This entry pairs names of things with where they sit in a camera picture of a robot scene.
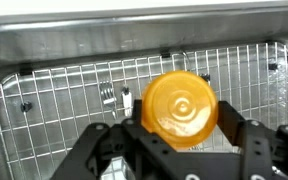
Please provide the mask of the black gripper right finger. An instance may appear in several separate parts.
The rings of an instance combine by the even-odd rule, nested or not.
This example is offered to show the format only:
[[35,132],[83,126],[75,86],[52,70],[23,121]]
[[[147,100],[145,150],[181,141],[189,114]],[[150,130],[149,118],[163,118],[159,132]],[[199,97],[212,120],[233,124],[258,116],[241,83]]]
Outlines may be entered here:
[[241,149],[241,179],[288,180],[288,125],[273,130],[258,120],[246,120],[227,101],[219,101],[218,109],[220,130]]

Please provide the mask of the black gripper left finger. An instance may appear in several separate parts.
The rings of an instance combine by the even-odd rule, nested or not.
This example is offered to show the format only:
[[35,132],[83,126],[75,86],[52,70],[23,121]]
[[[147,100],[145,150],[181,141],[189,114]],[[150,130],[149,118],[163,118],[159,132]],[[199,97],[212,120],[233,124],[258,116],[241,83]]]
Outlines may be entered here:
[[136,178],[142,175],[143,162],[136,150],[137,142],[130,134],[141,117],[142,101],[133,103],[131,117],[112,127],[105,123],[88,125],[66,155],[51,180],[100,180],[115,157],[122,156]]

